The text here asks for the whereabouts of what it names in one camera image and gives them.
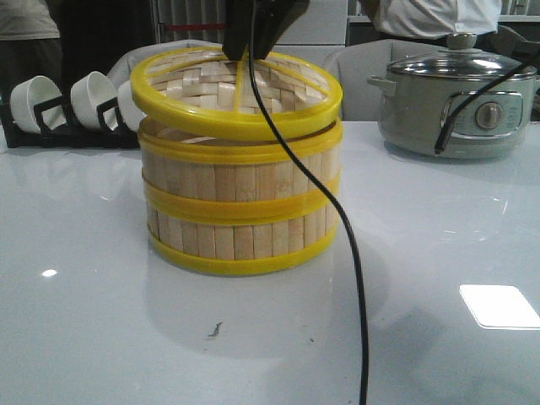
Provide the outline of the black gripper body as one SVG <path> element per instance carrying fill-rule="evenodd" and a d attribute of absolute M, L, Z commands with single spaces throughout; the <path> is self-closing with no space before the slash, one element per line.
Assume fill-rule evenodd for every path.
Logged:
<path fill-rule="evenodd" d="M 253 57 L 265 59 L 309 5 L 308 0 L 226 1 L 223 53 L 229 60 L 239 61 L 253 37 Z"/>

